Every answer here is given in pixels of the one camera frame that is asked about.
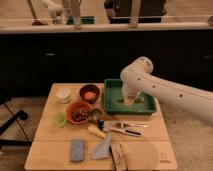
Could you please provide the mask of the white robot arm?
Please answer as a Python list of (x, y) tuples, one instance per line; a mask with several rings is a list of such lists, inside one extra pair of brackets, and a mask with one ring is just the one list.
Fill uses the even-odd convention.
[(161, 101), (176, 105), (213, 126), (213, 92), (152, 76), (153, 68), (149, 58), (139, 57), (121, 71), (125, 105), (132, 105), (137, 95), (144, 92)]

